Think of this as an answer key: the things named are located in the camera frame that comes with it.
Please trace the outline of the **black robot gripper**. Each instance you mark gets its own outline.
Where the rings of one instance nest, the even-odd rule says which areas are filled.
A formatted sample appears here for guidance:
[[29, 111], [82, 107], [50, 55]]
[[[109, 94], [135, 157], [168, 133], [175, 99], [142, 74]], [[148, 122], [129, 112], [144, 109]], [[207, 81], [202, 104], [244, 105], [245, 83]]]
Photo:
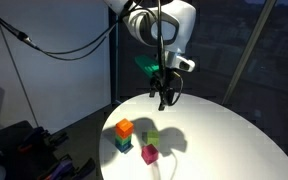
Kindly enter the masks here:
[[176, 78], [181, 78], [181, 76], [174, 70], [166, 72], [166, 77], [163, 77], [159, 71], [155, 71], [150, 79], [150, 92], [149, 97], [154, 98], [155, 93], [159, 92], [160, 104], [158, 107], [159, 111], [164, 111], [165, 107], [168, 105], [166, 97], [173, 97], [175, 94], [175, 89], [170, 87], [170, 82]]

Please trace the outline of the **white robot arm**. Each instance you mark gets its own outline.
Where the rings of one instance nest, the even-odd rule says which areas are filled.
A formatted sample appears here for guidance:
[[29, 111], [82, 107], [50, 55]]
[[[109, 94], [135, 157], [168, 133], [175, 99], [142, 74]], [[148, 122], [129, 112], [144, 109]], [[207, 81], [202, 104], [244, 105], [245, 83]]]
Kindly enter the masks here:
[[193, 32], [196, 9], [183, 0], [172, 0], [164, 5], [158, 2], [156, 7], [145, 8], [134, 0], [103, 0], [105, 4], [119, 16], [129, 33], [139, 42], [157, 48], [158, 69], [151, 75], [150, 97], [158, 92], [163, 111], [166, 106], [173, 106], [182, 91], [173, 99], [175, 89], [170, 82], [182, 77], [177, 70], [192, 72], [195, 62], [183, 57], [186, 46]]

